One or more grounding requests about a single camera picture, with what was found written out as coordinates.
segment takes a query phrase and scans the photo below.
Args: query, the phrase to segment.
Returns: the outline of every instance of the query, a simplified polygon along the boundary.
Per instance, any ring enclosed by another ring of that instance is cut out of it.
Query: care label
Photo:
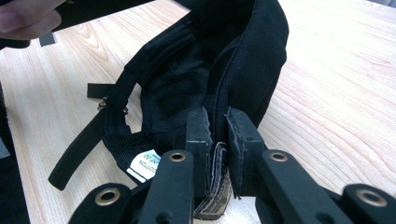
[[[155,176],[160,159],[154,149],[142,152],[134,158],[127,172],[144,183]]]

